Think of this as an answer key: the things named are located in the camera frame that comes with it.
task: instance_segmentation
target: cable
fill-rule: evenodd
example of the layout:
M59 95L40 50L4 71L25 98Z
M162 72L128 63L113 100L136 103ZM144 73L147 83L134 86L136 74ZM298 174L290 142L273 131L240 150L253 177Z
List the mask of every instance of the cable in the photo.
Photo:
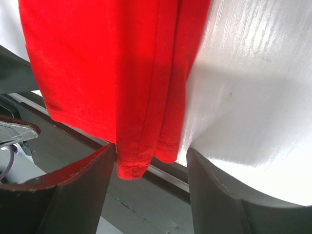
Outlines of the cable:
M0 180L2 180L9 173L9 171L12 168L13 161L14 161L14 150L13 150L12 145L9 145L7 147L7 149L10 152L10 161L9 161L9 164L7 165L7 167L5 168L4 172L2 172L2 174L0 175Z

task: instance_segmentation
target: red cloth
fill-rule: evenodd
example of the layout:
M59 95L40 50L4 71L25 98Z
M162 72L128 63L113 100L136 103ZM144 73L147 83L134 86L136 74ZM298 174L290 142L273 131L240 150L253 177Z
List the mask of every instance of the red cloth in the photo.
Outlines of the red cloth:
M114 142L118 175L176 160L209 0L19 0L53 120Z

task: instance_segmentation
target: purple cable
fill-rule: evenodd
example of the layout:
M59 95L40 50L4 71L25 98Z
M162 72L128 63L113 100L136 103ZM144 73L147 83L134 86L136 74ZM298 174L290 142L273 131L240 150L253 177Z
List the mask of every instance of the purple cable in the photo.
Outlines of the purple cable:
M14 161L14 150L12 145L9 145L7 148L10 151L10 161L7 167L5 168L4 172L2 172L2 174L0 175L0 180L2 180L9 173Z

